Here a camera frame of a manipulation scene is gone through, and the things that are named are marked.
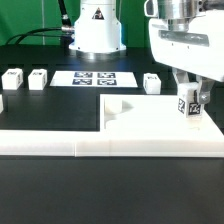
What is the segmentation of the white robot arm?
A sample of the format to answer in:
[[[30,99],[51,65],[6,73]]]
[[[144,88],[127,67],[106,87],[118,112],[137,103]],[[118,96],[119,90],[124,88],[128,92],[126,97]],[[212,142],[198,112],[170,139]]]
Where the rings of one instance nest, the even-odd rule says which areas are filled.
[[[88,59],[122,53],[116,0],[80,0],[70,49]],[[224,82],[224,0],[146,0],[144,13],[154,59],[168,65],[178,84],[197,76],[196,101],[206,104]]]

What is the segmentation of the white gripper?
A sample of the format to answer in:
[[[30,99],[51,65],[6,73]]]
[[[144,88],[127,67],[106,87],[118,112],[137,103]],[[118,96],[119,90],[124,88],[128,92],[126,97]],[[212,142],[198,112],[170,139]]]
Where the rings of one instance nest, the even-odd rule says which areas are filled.
[[[175,67],[177,86],[189,83],[187,72],[199,75],[197,102],[209,103],[212,80],[224,82],[224,27],[206,18],[194,19],[187,32],[169,31],[159,19],[151,19],[148,27],[154,59]]]

